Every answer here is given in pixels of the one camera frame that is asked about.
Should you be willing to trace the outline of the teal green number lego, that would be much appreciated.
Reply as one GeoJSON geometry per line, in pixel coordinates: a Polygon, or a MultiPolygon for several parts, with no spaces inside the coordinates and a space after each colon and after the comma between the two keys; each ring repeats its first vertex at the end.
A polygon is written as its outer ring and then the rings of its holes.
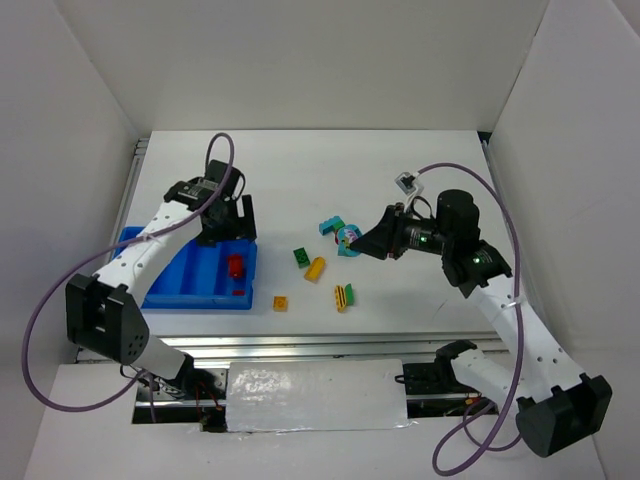
{"type": "Polygon", "coordinates": [[[348,245],[340,244],[338,246],[338,255],[342,257],[357,257],[359,252],[352,250],[348,245]]]}

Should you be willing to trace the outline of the green curved lego piece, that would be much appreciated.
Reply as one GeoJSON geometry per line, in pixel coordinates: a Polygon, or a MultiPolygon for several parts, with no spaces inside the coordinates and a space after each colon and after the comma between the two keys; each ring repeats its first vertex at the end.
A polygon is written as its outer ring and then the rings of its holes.
{"type": "Polygon", "coordinates": [[[353,305],[354,302],[355,302],[355,295],[354,295],[353,286],[351,284],[347,284],[344,287],[344,291],[345,291],[346,305],[347,306],[353,305]]]}

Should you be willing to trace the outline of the red square lego brick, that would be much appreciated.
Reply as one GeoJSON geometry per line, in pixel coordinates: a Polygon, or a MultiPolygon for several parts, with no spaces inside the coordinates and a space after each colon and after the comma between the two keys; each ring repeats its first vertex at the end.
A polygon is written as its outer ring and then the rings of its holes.
{"type": "Polygon", "coordinates": [[[228,276],[234,280],[246,277],[245,257],[241,254],[231,254],[227,257],[228,276]]]}

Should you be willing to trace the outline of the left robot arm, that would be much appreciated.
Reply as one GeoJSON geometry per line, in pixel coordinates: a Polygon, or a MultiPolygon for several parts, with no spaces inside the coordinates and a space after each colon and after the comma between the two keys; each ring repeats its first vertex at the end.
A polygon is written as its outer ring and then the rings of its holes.
{"type": "Polygon", "coordinates": [[[215,162],[204,176],[172,186],[152,220],[124,239],[109,263],[67,282],[68,339],[188,397],[215,391],[214,375],[152,335],[143,311],[251,308],[257,231],[244,183],[238,169],[215,162]]]}

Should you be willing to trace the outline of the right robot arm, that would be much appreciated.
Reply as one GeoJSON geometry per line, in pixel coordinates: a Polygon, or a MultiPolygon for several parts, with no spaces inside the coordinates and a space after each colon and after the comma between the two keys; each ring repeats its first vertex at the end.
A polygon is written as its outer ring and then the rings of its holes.
{"type": "Polygon", "coordinates": [[[401,203],[387,206],[351,248],[380,260],[408,250],[440,257],[449,284],[479,309],[515,358],[508,371],[472,342],[457,341],[438,351],[442,369],[513,417],[529,449],[548,457],[600,430],[612,388],[603,376],[589,376],[517,293],[519,277],[481,239],[479,216],[470,193],[446,190],[432,218],[417,217],[401,203]]]}

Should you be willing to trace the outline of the teal flower print lego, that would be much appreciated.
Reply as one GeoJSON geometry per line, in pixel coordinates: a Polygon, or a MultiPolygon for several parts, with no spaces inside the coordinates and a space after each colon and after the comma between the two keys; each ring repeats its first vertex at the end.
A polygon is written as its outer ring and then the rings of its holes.
{"type": "Polygon", "coordinates": [[[348,245],[350,247],[351,243],[358,238],[361,237],[362,233],[360,229],[355,224],[345,225],[342,229],[336,232],[338,238],[340,240],[340,244],[348,245]]]}

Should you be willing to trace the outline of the yellow black striped lego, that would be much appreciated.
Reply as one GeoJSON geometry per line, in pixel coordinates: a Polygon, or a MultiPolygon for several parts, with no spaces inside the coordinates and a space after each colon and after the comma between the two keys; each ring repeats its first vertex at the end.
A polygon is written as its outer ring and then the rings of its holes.
{"type": "Polygon", "coordinates": [[[335,298],[336,310],[338,312],[343,312],[347,307],[346,291],[343,286],[341,285],[335,286],[334,298],[335,298]]]}

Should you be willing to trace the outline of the yellow long lego brick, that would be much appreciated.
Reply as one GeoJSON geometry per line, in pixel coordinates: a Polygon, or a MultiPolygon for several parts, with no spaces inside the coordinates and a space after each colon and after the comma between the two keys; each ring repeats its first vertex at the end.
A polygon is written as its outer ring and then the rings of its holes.
{"type": "Polygon", "coordinates": [[[324,272],[326,260],[324,257],[318,256],[314,258],[304,274],[304,278],[310,282],[317,282],[324,272]]]}

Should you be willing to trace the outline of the green two-stud lego brick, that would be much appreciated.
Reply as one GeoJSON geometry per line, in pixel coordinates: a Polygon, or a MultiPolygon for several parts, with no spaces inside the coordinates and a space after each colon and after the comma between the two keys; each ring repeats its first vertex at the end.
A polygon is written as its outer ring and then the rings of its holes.
{"type": "Polygon", "coordinates": [[[310,266],[311,261],[304,247],[294,249],[293,255],[299,268],[307,268],[310,266]]]}

